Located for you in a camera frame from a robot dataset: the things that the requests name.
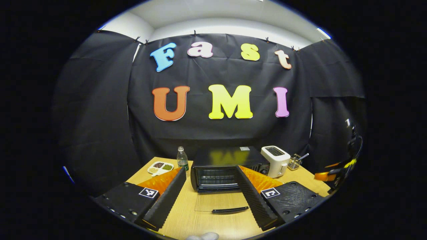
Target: white wall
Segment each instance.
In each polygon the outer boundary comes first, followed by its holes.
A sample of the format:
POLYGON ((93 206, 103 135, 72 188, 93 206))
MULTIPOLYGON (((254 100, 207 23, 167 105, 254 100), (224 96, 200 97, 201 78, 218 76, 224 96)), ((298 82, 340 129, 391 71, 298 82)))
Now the white wall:
POLYGON ((125 12, 111 19, 105 24, 103 30, 118 32, 133 39, 140 36, 138 41, 145 42, 150 39, 154 28, 137 15, 125 12))
POLYGON ((266 39, 282 44, 287 47, 294 46, 296 49, 312 44, 311 41, 284 29, 268 25, 265 23, 233 19, 233 18, 206 18, 190 20, 171 24, 156 29, 149 41, 162 38, 190 35, 196 33, 227 33, 266 39))

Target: orange soft pad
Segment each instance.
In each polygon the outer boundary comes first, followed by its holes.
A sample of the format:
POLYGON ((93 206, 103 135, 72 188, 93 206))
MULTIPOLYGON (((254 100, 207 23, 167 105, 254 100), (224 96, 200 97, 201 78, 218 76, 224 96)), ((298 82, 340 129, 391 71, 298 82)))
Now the orange soft pad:
POLYGON ((272 187, 277 187, 282 185, 283 183, 277 181, 276 179, 272 179, 262 173, 255 172, 247 167, 239 166, 243 173, 248 177, 249 181, 251 181, 252 185, 257 189, 258 193, 261 193, 264 189, 269 189, 272 187))
POLYGON ((163 173, 161 175, 155 176, 152 179, 141 182, 140 184, 138 184, 138 186, 157 190, 159 191, 159 194, 162 195, 165 192, 167 186, 169 186, 169 184, 172 182, 172 180, 176 177, 178 172, 181 170, 181 168, 182 167, 179 167, 167 173, 163 173))

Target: black fabric backdrop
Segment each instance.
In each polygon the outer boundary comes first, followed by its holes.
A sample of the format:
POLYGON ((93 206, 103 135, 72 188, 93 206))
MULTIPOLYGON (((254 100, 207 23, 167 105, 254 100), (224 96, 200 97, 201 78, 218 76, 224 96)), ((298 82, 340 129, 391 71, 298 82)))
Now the black fabric backdrop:
POLYGON ((91 35, 71 56, 58 80, 53 101, 54 130, 64 165, 77 184, 97 196, 125 181, 154 156, 175 158, 183 146, 190 160, 197 149, 214 146, 276 145, 290 154, 310 153, 303 165, 311 172, 347 158, 351 118, 366 130, 360 75, 332 41, 300 51, 264 40, 228 34, 177 36, 141 45, 108 31, 91 35), (210 58, 191 57, 191 44, 213 44, 210 58), (174 42, 173 65, 156 72, 150 53, 174 42), (243 43, 258 47, 258 61, 244 60, 243 43), (277 50, 288 56, 284 69, 277 50), (250 92, 251 119, 209 119, 212 93, 222 84, 230 95, 239 85, 250 92), (187 109, 178 121, 154 115, 151 91, 167 87, 166 108, 176 108, 177 86, 190 87, 187 109), (276 117, 274 87, 284 87, 288 117, 276 117), (313 129, 310 133, 311 115, 313 129))

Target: plate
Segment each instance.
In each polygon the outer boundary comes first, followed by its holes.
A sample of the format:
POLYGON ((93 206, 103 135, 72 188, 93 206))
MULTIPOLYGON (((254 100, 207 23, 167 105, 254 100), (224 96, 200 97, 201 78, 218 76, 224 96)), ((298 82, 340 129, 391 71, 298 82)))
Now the plate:
POLYGON ((154 162, 148 169, 147 172, 149 172, 150 174, 152 174, 152 176, 157 176, 157 175, 161 175, 163 173, 167 173, 170 170, 173 169, 173 164, 170 163, 166 163, 166 162, 161 162, 161 161, 157 161, 154 162))

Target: white toaster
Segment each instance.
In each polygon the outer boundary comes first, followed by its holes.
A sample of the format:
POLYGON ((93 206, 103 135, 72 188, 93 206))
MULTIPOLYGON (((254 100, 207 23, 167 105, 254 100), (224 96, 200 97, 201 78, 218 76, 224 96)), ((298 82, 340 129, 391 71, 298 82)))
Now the white toaster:
POLYGON ((291 156, 276 146, 264 146, 261 148, 261 155, 270 162, 269 177, 277 178, 282 176, 287 169, 291 156))

